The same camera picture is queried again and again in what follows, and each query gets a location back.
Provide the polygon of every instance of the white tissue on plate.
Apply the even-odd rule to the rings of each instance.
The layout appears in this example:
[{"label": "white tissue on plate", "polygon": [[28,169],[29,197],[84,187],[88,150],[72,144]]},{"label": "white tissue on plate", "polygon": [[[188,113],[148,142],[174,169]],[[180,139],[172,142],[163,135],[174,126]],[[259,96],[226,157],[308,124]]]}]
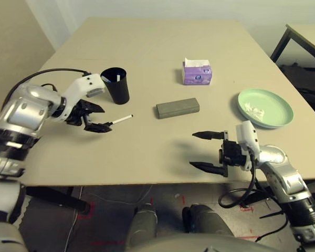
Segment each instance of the white tissue on plate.
[{"label": "white tissue on plate", "polygon": [[264,117],[264,110],[258,109],[256,107],[252,107],[250,103],[246,103],[245,105],[245,111],[248,113],[251,117],[257,119],[258,121],[262,122]]},{"label": "white tissue on plate", "polygon": [[185,67],[203,67],[210,66],[209,60],[207,59],[184,59]]}]

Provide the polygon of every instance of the floor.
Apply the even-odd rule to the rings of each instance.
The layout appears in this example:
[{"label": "floor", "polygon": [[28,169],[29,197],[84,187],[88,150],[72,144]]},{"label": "floor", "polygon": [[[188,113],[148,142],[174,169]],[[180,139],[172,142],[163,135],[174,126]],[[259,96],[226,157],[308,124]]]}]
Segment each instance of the floor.
[{"label": "floor", "polygon": [[[182,233],[183,207],[202,203],[219,213],[236,237],[254,241],[258,236],[280,227],[284,217],[259,219],[279,209],[271,200],[254,204],[249,209],[239,206],[223,209],[218,205],[221,193],[245,186],[245,183],[235,183],[84,187],[82,199],[92,205],[91,213],[78,216],[67,251],[123,251],[134,209],[147,202],[156,207],[158,237]],[[77,187],[73,194],[78,196],[79,191],[80,187]],[[71,209],[32,198],[19,229],[30,251],[61,252],[73,218],[74,211]],[[289,227],[265,237],[259,243],[287,251],[295,251],[298,247]]]}]

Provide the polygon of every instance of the green plate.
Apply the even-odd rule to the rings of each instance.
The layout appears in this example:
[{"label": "green plate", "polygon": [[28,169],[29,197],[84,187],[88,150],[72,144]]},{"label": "green plate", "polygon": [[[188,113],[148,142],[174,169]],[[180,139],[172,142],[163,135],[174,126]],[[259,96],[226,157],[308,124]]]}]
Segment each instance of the green plate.
[{"label": "green plate", "polygon": [[291,106],[283,98],[264,89],[243,90],[238,107],[251,122],[270,129],[288,125],[294,118]]}]

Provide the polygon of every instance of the wall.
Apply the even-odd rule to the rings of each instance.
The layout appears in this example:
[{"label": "wall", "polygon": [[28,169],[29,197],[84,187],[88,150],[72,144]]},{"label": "wall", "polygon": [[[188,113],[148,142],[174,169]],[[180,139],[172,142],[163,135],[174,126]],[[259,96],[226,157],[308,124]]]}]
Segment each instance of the wall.
[{"label": "wall", "polygon": [[[315,24],[315,0],[26,0],[54,48],[87,17],[234,19],[270,55],[286,23]],[[278,64],[315,67],[315,59],[291,41]]]},{"label": "wall", "polygon": [[0,0],[0,108],[11,87],[53,53],[25,0]]}]

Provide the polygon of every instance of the gray rectangular block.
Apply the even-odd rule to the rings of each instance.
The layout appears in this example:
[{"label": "gray rectangular block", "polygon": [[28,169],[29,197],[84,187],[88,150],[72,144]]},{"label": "gray rectangular block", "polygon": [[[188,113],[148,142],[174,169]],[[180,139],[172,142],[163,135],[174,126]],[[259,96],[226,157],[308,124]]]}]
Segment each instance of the gray rectangular block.
[{"label": "gray rectangular block", "polygon": [[196,98],[190,98],[180,101],[171,101],[156,105],[159,119],[175,117],[182,114],[199,112],[200,105]]}]

